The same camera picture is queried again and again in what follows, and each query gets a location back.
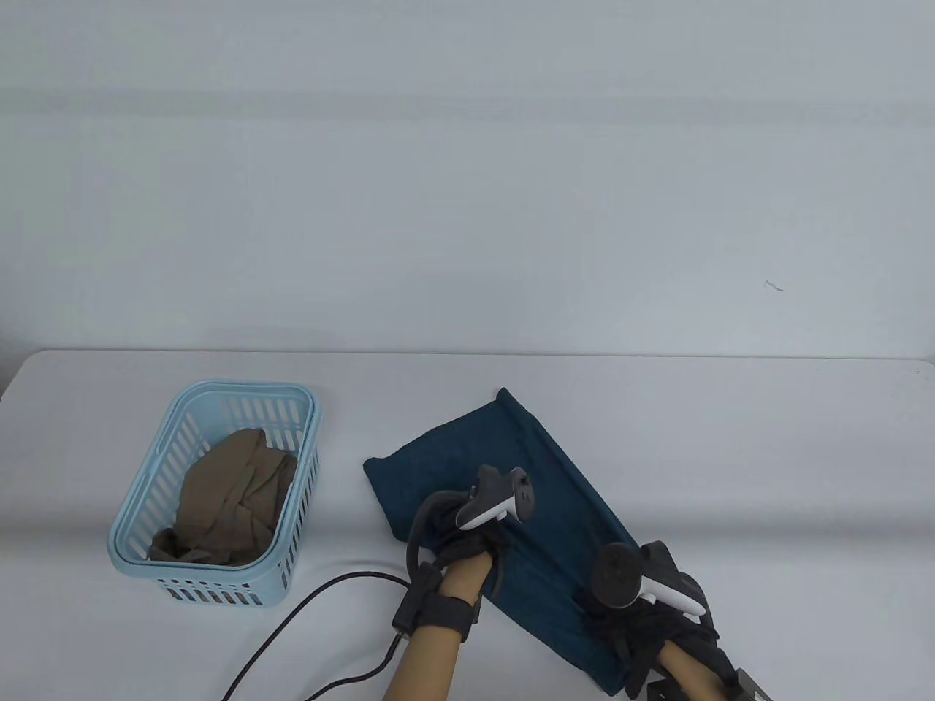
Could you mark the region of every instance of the hand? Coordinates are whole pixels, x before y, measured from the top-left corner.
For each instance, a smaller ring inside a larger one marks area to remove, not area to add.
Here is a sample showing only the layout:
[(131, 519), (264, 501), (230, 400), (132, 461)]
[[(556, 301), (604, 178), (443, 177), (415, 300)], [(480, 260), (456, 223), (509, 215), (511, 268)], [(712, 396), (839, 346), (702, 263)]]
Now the hand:
[(439, 504), (430, 514), (425, 525), (423, 545), (438, 556), (438, 565), (445, 567), (483, 553), (489, 553), (494, 561), (509, 549), (503, 525), (496, 519), (469, 531), (455, 525), (458, 510), (468, 499), (453, 499)]
[[(659, 547), (654, 545), (643, 546), (640, 549), (642, 556), (675, 569), (668, 549), (661, 543), (657, 544)], [(681, 574), (697, 586), (688, 575)], [(617, 655), (629, 662), (631, 672), (626, 681), (626, 694), (630, 698), (639, 695), (651, 669), (668, 679), (678, 677), (663, 665), (667, 660), (682, 659), (678, 655), (673, 657), (664, 653), (666, 649), (671, 652), (673, 647), (677, 647), (683, 656), (697, 661), (698, 668), (710, 670), (725, 684), (736, 678), (734, 666), (724, 651), (717, 647), (719, 636), (710, 614), (702, 617), (701, 623), (695, 623), (678, 609), (659, 601), (650, 604), (638, 598), (624, 608), (610, 608), (597, 601), (590, 592), (581, 593), (576, 598), (587, 616), (585, 627), (596, 637), (607, 640)], [(680, 671), (684, 669), (685, 665), (680, 665)]]

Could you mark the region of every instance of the black glove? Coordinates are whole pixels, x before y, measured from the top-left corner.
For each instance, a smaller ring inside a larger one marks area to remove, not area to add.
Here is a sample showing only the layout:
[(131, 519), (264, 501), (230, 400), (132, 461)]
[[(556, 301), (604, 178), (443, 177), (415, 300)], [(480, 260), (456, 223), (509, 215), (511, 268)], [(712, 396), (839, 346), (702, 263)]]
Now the black glove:
[[(653, 551), (646, 546), (641, 552), (643, 557), (653, 555)], [(667, 640), (708, 667), (725, 686), (736, 683), (737, 671), (734, 665), (724, 651), (717, 647), (719, 636), (714, 629), (710, 610), (701, 618), (701, 623), (695, 623), (677, 608), (661, 601), (650, 604), (637, 599), (625, 608), (609, 608), (597, 601), (590, 592), (582, 592), (576, 598), (584, 609), (585, 627), (596, 637), (613, 645), (617, 655), (630, 663), (630, 676), (625, 687), (626, 695), (630, 698), (640, 694), (650, 669), (667, 680), (671, 679), (669, 672), (658, 663), (659, 653)], [(664, 683), (655, 691), (657, 697), (662, 695), (660, 692), (664, 693), (666, 701), (685, 699), (673, 683)]]
[(492, 594), (496, 596), (502, 581), (503, 568), (500, 563), (510, 549), (510, 541), (506, 529), (497, 519), (469, 531), (458, 528), (454, 523), (455, 516), (467, 502), (468, 497), (460, 494), (439, 499), (425, 520), (422, 545), (436, 554), (435, 565), (438, 568), (489, 552), (494, 558), (496, 570), (496, 584)]

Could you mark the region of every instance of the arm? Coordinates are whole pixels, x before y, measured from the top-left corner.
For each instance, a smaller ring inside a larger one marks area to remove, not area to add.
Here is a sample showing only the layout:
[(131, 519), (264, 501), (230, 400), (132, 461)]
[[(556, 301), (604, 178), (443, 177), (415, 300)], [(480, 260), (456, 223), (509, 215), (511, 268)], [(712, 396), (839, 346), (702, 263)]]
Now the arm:
[(691, 701), (727, 700), (727, 692), (720, 678), (672, 641), (667, 640), (659, 653), (659, 664), (679, 682)]
[[(493, 563), (487, 553), (453, 563), (445, 572), (439, 594), (473, 606)], [(383, 701), (444, 701), (460, 647), (461, 636), (454, 630), (434, 625), (416, 628)]]

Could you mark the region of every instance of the white table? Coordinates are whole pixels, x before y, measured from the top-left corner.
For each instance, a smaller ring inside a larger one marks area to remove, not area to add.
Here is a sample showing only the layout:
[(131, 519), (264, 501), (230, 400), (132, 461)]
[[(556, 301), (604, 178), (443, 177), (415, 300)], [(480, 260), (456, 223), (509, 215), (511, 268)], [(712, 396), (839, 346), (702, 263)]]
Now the white table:
[[(292, 590), (264, 611), (177, 604), (105, 542), (172, 397), (292, 380), (324, 407), (320, 488)], [(915, 361), (45, 351), (0, 400), (0, 697), (220, 698), (314, 586), (401, 572), (361, 469), (501, 386), (638, 540), (666, 539), (735, 664), (778, 701), (932, 698), (935, 368)], [(242, 684), (294, 701), (379, 661), (401, 591), (310, 605)], [(332, 699), (379, 698), (384, 673)], [(492, 606), (452, 699), (603, 694)]]

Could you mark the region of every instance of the teal fabric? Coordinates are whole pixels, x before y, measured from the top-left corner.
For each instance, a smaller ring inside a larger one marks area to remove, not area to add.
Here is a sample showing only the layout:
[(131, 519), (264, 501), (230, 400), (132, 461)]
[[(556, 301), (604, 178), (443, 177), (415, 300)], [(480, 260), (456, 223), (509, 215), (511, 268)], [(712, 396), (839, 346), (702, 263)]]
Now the teal fabric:
[(405, 541), (427, 496), (438, 490), (466, 491), (484, 463), (503, 473), (520, 466), (536, 494), (531, 521), (504, 522), (512, 549), (494, 605), (589, 674), (607, 694), (617, 694), (628, 665), (584, 630), (574, 596), (588, 588), (602, 545), (636, 542), (536, 417), (507, 390), (388, 458), (370, 458), (364, 471), (393, 535)]

